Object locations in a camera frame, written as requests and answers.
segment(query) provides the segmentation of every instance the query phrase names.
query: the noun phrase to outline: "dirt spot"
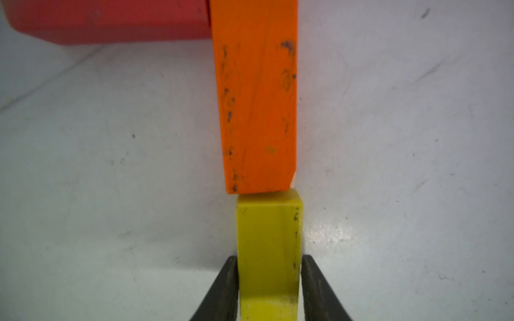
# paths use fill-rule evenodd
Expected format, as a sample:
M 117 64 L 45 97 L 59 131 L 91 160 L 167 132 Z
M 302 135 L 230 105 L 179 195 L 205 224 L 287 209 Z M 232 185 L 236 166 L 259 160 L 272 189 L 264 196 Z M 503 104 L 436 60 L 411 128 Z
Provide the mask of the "dirt spot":
M 283 41 L 280 44 L 280 47 L 289 50 L 289 55 L 290 56 L 295 54 L 295 44 L 291 40 L 289 40 L 289 39 Z
M 102 13 L 100 12 L 100 9 L 93 9 L 91 13 L 89 14 L 89 17 L 87 19 L 87 22 L 90 24 L 95 24 L 100 17 L 102 16 Z
M 446 276 L 446 275 L 444 275 L 444 274 L 441 274 L 441 273 L 439 273 L 439 279 L 440 279 L 440 280 L 450 280 L 450 281 L 452 281 L 452 280 L 453 280 L 453 278 L 452 278 L 452 277 L 448 277 L 448 276 Z
M 122 239 L 123 238 L 127 238 L 127 237 L 131 236 L 133 233 L 134 233 L 134 231 L 127 231 L 125 233 L 122 233 L 122 234 L 118 235 L 118 237 L 122 238 Z
M 234 97 L 232 97 L 229 101 L 227 101 L 227 107 L 229 109 L 234 108 L 234 104 L 235 104 L 235 98 Z
M 268 146 L 266 147 L 266 151 L 269 153 L 269 154 L 275 154 L 277 152 L 277 149 L 273 146 Z

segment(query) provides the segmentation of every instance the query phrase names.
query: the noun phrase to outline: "white surface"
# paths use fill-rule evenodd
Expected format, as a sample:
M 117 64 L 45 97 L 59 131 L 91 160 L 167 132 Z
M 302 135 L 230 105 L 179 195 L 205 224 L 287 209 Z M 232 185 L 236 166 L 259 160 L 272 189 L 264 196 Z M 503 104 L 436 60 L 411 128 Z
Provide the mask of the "white surface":
M 305 252 L 355 321 L 513 320 L 514 3 L 299 17 Z M 0 105 L 0 319 L 188 320 L 235 252 L 212 43 L 2 18 Z

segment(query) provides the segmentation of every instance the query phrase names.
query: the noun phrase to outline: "dark scratch mark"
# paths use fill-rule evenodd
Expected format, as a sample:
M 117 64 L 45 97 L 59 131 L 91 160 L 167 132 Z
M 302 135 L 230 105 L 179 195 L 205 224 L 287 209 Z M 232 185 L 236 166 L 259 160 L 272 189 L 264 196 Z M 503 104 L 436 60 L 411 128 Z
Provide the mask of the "dark scratch mark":
M 430 13 L 430 8 L 427 8 L 425 10 L 425 13 L 421 15 L 421 19 L 425 19 L 429 13 Z
M 412 193 L 413 194 L 416 193 L 421 188 L 421 186 L 425 185 L 426 182 L 428 182 L 428 179 L 426 179 L 423 182 L 421 182 L 418 185 L 416 185 L 416 187 L 412 190 Z
M 427 76 L 430 76 L 431 74 L 435 73 L 436 71 L 439 70 L 439 67 L 441 67 L 441 65 L 443 64 L 443 60 L 441 60 L 437 65 L 433 66 L 432 68 L 430 68 L 427 72 L 425 72 L 421 77 L 419 77 L 418 79 L 416 79 L 414 81 L 414 84 L 419 82 L 421 79 L 427 77 Z
M 280 44 L 280 47 L 289 50 L 289 55 L 290 56 L 295 54 L 295 45 L 293 44 L 293 42 L 291 40 L 283 41 Z
M 80 65 L 82 65 L 83 63 L 85 63 L 86 61 L 88 61 L 89 59 L 91 59 L 94 55 L 96 55 L 98 52 L 100 52 L 102 49 L 104 49 L 107 45 L 102 45 L 98 48 L 96 48 L 95 50 L 91 51 L 90 53 L 88 53 L 87 55 L 85 55 L 83 58 L 80 58 L 78 61 L 74 62 L 71 66 L 69 66 L 68 68 L 58 72 L 57 74 L 53 75 L 52 77 L 48 78 L 47 80 L 45 80 L 44 82 L 42 82 L 40 85 L 36 86 L 35 88 L 29 90 L 28 92 L 14 98 L 13 100 L 11 100 L 10 102 L 8 102 L 7 104 L 3 105 L 0 107 L 0 112 L 16 105 L 17 103 L 19 103 L 20 101 L 22 100 L 25 100 L 26 98 L 30 97 L 31 95 L 33 95 L 34 93 L 38 92 L 39 90 L 41 90 L 42 88 L 46 87 L 46 85 L 56 81 L 57 79 L 59 79 L 60 77 L 66 75 L 67 73 L 73 71 L 75 68 L 79 67 Z

